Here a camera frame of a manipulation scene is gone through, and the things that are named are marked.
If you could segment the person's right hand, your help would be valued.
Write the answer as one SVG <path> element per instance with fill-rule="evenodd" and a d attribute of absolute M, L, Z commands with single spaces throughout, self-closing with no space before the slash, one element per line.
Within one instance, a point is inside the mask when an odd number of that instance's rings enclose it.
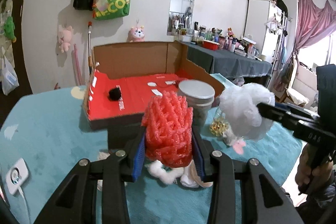
<path fill-rule="evenodd" d="M 300 193 L 309 194 L 314 192 L 331 178 L 333 162 L 328 161 L 315 169 L 311 169 L 307 162 L 309 160 L 309 144 L 306 144 L 299 157 L 299 165 L 295 175 L 295 182 Z"/>

